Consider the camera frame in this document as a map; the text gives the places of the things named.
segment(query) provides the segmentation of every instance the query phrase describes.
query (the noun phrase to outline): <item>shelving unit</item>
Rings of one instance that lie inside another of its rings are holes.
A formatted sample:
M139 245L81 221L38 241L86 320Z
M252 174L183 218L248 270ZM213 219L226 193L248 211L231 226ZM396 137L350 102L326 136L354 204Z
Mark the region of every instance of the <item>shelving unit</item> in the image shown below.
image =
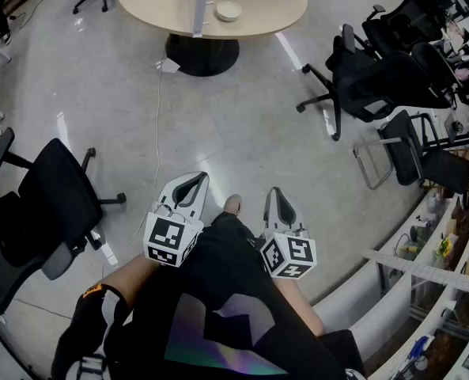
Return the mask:
M441 239L444 238L448 221L451 219L458 199L458 196L454 196L447 200L445 212L433 234L415 259L416 263L428 266L433 264L434 253ZM418 215L426 212L427 197L381 248L380 252L392 255L397 241L404 233L409 232L417 221ZM454 272L461 273L468 259L469 238ZM323 318L324 326L328 332L350 329L359 347L361 357L366 361L382 348L407 321L410 316L411 294L412 275L404 273L387 294L382 296L379 268L376 262L370 260L341 287L314 306L314 310ZM457 294L458 290L452 285L446 286L424 321L420 323L399 350L369 377L369 380L388 380L408 356L415 342L424 335L435 333L443 325L450 314L450 308L454 305ZM463 364L468 356L469 341L445 379L456 380L458 378L456 376L463 373Z

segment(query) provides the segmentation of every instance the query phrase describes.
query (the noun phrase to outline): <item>concrete floor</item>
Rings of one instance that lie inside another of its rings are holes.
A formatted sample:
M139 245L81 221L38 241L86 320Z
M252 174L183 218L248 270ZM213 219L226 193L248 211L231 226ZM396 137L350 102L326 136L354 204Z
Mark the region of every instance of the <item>concrete floor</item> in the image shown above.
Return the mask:
M31 10L39 0L30 0ZM77 0L45 0L22 30L11 28L9 64L0 61L2 128L16 132L13 151L33 160L59 136L63 113L70 147L81 161L94 146L97 157L88 175L101 197L127 194L127 205L106 207L100 227L121 264L142 251L142 232L134 236L150 201L157 167L158 71L167 35L133 18L117 2L89 0L78 15ZM305 16L283 32L302 64L326 74L339 26L361 23L375 3L394 9L402 0L309 0ZM210 174L204 213L210 221L227 196L244 198L241 220L262 232L266 194L273 186L300 204L319 263L299 282L316 301L376 246L419 197L416 185L399 186L391 176L377 191L365 187L352 145L373 126L343 114L342 139L327 135L323 114L295 105L323 87L296 69L276 36L240 42L236 65L213 78L163 74L161 85L161 169L156 192L170 179L192 170ZM327 102L324 108L332 109ZM0 196L17 190L25 171L4 165ZM112 267L90 247L71 269L51 282L41 272L18 291L2 326L23 360L47 377L56 342L67 327L78 296Z

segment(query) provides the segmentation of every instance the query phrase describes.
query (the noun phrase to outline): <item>white machine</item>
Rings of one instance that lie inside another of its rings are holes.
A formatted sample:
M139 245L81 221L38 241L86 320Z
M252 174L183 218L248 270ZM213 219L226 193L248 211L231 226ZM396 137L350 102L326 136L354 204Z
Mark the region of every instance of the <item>white machine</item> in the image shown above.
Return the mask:
M210 178L188 173L168 182L146 220L143 248L147 258L178 268L204 228L200 220ZM316 266L315 241L309 239L301 211L280 188L267 195L260 252L273 277L300 279Z

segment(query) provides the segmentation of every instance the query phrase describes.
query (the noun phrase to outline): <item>white cable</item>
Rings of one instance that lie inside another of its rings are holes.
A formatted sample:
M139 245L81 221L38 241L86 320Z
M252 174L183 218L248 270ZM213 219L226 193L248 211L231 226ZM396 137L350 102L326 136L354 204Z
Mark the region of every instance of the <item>white cable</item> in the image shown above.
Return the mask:
M138 236L139 231L141 230L143 224L145 223L146 216L148 215L148 211L152 207L152 199L153 199L153 193L155 192L155 186L157 185L158 171L161 168L161 155L160 155L159 150L158 150L158 115L161 112L161 83L162 83L162 67L164 66L164 57L165 57L165 48L162 51L161 68L160 68L159 75L158 75L158 89L157 89L157 93L158 93L157 118L156 118L156 124L157 124L157 126L156 126L156 129L157 129L157 171L155 172L155 177L153 178L152 194L149 197L148 207L146 208L145 214L142 216L142 220L141 220L141 223L139 224L139 228L136 231L136 233L134 234L134 236L123 247L128 246Z

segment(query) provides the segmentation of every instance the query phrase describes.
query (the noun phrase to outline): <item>desk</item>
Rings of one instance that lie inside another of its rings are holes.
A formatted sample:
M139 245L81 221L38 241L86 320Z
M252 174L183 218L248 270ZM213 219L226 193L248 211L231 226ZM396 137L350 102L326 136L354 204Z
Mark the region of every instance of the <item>desk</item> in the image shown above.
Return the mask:
M237 60L240 38L273 34L296 23L308 0L208 0L202 38L191 38L190 0L120 0L133 16L170 32L167 56L180 70L193 76L213 76L228 70ZM231 1L243 9L240 19L224 22L215 11L219 2Z

